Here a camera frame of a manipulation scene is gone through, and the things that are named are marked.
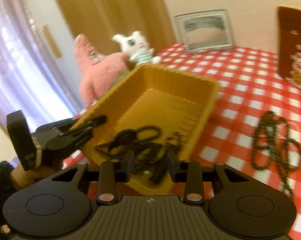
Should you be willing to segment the person left hand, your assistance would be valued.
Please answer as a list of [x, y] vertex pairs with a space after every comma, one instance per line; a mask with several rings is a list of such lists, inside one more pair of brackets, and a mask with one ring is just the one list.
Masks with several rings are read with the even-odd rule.
[[17, 191], [33, 185], [37, 179], [44, 179], [56, 171], [51, 167], [40, 166], [33, 170], [25, 171], [21, 164], [13, 169], [10, 174], [12, 183]]

